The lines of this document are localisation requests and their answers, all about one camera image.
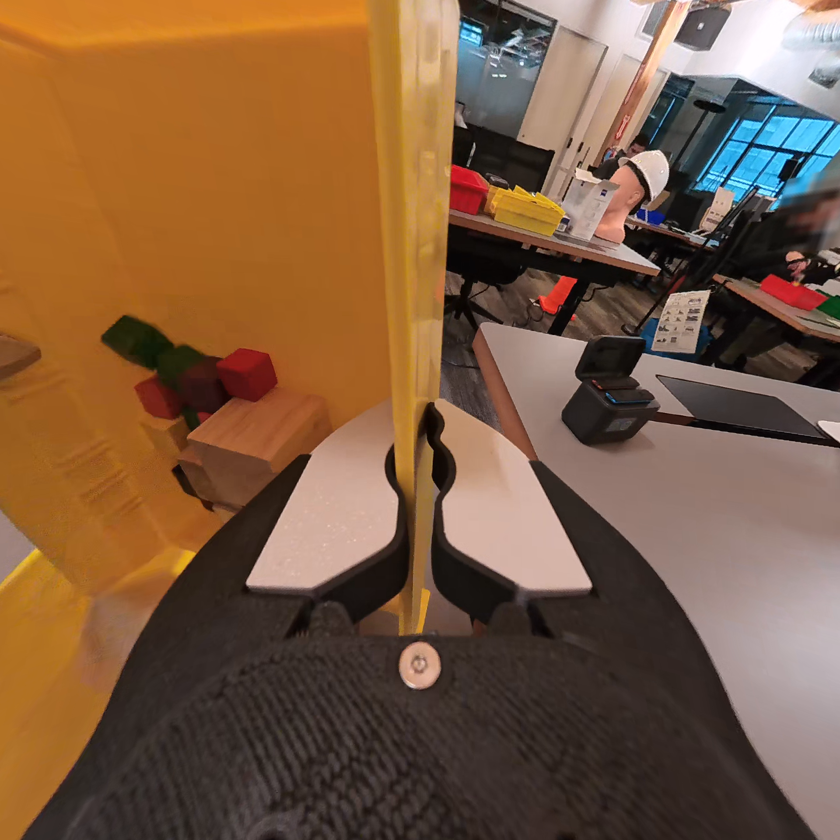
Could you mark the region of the pile of coloured wooden cubes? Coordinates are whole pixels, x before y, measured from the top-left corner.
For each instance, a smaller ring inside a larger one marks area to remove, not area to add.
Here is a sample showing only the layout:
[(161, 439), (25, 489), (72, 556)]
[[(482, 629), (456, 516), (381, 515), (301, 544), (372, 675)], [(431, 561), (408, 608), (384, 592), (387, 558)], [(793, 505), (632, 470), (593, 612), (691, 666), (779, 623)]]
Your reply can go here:
[(326, 401), (281, 387), (267, 352), (210, 355), (129, 315), (101, 342), (150, 372), (134, 386), (145, 433), (184, 492), (224, 521), (333, 431)]

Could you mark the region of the white poster board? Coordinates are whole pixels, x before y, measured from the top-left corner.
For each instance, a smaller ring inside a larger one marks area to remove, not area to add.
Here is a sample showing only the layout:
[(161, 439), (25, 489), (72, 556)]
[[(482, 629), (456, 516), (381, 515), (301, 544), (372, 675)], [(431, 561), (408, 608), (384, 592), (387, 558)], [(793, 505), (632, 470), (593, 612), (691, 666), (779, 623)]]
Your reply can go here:
[(734, 202), (734, 191), (719, 187), (712, 198), (711, 204), (704, 213), (699, 230), (704, 233), (713, 231), (729, 214)]

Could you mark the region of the red plastic bin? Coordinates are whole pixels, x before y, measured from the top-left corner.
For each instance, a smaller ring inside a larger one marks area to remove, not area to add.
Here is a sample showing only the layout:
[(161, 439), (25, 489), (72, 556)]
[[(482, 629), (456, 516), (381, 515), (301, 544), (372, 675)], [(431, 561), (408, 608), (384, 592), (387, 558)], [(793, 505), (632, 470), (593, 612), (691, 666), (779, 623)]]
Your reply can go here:
[(488, 181), (476, 171), (452, 164), (450, 168), (449, 209), (467, 215), (478, 215), (485, 205)]

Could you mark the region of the black office chair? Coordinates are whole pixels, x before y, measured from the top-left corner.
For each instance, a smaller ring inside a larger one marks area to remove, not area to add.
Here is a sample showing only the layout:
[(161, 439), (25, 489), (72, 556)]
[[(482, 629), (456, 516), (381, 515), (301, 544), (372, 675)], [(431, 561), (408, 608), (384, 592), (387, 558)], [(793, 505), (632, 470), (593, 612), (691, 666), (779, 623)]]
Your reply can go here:
[(464, 318), (476, 333), (479, 329), (476, 314), (498, 324), (502, 324), (503, 320), (481, 306), (474, 307), (469, 302), (474, 285), (481, 283), (486, 287), (508, 286), (525, 272), (526, 267), (483, 255), (455, 251), (447, 254), (446, 270), (461, 277), (462, 282), (457, 294), (444, 294), (444, 314), (452, 314), (455, 320)]

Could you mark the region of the black wall speaker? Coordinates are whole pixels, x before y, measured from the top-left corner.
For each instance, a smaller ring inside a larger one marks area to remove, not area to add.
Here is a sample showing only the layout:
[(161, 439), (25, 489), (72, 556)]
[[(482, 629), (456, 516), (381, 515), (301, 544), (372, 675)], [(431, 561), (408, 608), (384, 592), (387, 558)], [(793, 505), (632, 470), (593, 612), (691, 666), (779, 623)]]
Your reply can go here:
[(675, 37), (675, 43), (694, 52), (711, 51), (732, 14), (725, 3), (693, 5)]

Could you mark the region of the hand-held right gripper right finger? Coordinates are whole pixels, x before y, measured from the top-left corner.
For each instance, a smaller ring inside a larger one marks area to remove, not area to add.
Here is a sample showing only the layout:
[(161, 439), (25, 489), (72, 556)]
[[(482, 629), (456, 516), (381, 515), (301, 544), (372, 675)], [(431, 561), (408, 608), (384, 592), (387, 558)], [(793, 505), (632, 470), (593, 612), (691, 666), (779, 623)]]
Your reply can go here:
[(437, 489), (432, 572), (447, 601), (488, 623), (503, 603), (592, 592), (540, 462), (445, 400), (427, 406), (427, 442)]

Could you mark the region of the silver ventilation duct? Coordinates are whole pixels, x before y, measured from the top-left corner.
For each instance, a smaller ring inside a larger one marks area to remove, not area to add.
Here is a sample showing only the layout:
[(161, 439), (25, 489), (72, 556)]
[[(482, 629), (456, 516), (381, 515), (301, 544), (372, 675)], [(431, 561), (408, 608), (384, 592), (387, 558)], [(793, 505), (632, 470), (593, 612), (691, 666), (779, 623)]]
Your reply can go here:
[(785, 26), (783, 48), (792, 51), (839, 50), (839, 10), (804, 12)]

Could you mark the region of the printed leaflet sheet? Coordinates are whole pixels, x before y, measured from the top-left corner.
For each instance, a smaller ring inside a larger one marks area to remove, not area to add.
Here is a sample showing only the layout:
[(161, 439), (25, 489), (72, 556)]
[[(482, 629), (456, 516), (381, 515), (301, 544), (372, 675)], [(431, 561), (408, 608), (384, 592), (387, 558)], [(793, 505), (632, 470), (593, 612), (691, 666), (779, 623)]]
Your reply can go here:
[(670, 294), (659, 316), (651, 351), (695, 355), (710, 295), (709, 289)]

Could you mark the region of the blue storage bin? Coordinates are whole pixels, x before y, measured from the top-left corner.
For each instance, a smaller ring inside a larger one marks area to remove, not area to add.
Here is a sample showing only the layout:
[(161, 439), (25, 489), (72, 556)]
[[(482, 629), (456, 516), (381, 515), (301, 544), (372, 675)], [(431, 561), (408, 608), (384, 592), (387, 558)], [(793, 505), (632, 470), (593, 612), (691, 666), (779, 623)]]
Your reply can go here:
[(659, 320), (651, 318), (647, 320), (639, 337), (645, 342), (645, 353), (660, 356), (662, 358), (670, 358), (679, 361), (697, 361), (699, 357), (706, 351), (708, 345), (712, 341), (712, 334), (708, 326), (703, 324), (698, 333), (696, 348), (693, 353), (680, 353), (668, 349), (665, 344), (655, 345), (657, 339)]

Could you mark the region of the wood-edged side table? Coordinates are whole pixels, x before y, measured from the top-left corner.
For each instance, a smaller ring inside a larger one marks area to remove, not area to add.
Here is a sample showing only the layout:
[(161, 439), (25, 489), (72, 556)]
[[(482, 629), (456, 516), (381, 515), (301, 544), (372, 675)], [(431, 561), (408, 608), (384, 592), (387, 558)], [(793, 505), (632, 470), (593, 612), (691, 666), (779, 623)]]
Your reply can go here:
[(703, 364), (713, 364), (721, 353), (728, 350), (739, 335), (755, 319), (769, 319), (782, 323), (786, 333), (795, 333), (797, 347), (805, 347), (817, 354), (819, 362), (803, 377), (804, 382), (818, 379), (820, 375), (829, 372), (838, 363), (838, 328), (825, 322), (815, 322), (806, 316), (807, 312), (798, 310), (761, 291), (759, 285), (750, 280), (741, 280), (716, 274), (713, 277), (713, 291), (719, 293), (728, 291), (738, 298), (740, 310), (732, 318), (727, 318), (720, 334), (707, 346), (701, 355)]

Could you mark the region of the black flat tablet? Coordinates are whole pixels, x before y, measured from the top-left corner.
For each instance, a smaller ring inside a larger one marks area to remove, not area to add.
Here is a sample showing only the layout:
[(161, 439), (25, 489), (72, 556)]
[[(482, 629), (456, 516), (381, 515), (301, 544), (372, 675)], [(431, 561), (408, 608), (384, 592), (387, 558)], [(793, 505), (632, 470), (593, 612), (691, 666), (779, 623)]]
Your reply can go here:
[(687, 410), (689, 425), (712, 431), (833, 445), (832, 439), (776, 396), (744, 392), (658, 374), (657, 378)]

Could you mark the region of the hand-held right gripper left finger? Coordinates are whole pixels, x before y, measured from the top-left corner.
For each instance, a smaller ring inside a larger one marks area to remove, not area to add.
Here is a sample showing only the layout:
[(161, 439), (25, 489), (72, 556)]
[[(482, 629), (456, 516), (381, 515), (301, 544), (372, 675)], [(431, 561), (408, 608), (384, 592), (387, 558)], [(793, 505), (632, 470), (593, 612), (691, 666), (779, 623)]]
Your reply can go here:
[(248, 575), (249, 595), (337, 603), (357, 624), (400, 594), (411, 546), (394, 443), (383, 401), (313, 449)]

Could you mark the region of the orange traffic cone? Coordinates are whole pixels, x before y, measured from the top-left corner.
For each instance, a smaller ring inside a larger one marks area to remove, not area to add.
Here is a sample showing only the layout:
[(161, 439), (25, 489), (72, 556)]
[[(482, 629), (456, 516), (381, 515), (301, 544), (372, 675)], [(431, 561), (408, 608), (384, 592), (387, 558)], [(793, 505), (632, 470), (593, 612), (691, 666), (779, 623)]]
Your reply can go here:
[(561, 276), (547, 295), (538, 296), (535, 305), (539, 308), (540, 321), (544, 320), (546, 316), (554, 317), (559, 313), (576, 283), (576, 278)]

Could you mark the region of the large yellow plastic box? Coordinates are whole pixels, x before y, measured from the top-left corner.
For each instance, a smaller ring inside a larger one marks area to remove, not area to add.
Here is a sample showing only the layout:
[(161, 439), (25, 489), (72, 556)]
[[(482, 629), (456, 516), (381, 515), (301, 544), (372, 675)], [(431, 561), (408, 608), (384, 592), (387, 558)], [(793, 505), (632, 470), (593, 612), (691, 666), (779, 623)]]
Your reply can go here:
[(122, 316), (267, 352), (334, 424), (439, 380), (456, 2), (2, 2), (2, 510), (98, 594), (210, 517), (141, 431)]

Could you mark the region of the long wood-edged table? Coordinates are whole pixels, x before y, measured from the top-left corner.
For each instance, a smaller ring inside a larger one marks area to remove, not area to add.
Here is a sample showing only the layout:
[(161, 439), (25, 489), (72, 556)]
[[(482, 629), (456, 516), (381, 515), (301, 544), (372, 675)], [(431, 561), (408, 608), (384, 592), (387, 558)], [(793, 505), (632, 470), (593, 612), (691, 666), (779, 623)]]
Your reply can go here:
[(540, 236), (500, 224), (484, 214), (472, 216), (450, 210), (447, 254), (455, 251), (576, 278), (572, 293), (554, 316), (549, 328), (552, 335), (561, 335), (570, 324), (590, 285), (613, 286), (619, 271), (646, 277), (656, 277), (660, 271), (655, 263), (625, 245), (599, 238), (582, 243), (566, 234)]

